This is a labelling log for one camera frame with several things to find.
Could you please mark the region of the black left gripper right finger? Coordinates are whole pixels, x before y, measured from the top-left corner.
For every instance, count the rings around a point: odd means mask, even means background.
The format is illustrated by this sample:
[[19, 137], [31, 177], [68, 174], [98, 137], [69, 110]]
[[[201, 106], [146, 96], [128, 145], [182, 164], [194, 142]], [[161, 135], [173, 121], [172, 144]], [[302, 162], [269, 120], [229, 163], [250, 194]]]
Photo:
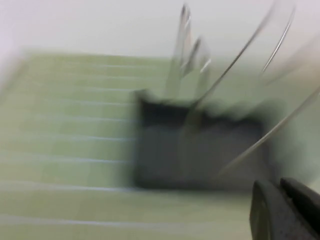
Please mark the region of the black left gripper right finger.
[[315, 240], [320, 238], [320, 194], [292, 178], [280, 179], [280, 188], [289, 199], [289, 205], [304, 229]]

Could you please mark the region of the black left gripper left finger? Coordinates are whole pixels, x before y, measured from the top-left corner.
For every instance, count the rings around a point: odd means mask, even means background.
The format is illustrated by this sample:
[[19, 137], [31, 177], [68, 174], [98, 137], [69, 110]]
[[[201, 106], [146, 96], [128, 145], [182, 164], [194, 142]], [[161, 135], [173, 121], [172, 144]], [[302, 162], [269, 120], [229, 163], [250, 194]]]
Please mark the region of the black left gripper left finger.
[[253, 240], [315, 240], [296, 218], [280, 181], [254, 182], [249, 223]]

